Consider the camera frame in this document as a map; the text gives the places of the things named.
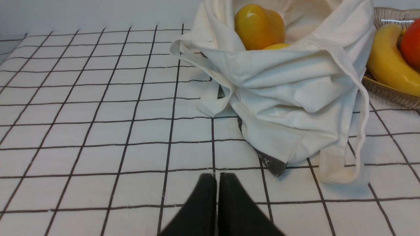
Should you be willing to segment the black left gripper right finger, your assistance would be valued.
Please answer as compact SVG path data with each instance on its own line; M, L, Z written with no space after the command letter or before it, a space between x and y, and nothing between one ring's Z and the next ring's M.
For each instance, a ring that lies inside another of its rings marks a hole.
M283 236L258 208L234 173L221 173L219 236Z

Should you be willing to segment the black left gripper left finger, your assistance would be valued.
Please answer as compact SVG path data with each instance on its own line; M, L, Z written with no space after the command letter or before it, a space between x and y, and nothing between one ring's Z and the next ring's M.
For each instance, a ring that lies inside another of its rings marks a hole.
M188 200L160 236L213 236L216 225L217 181L201 174Z

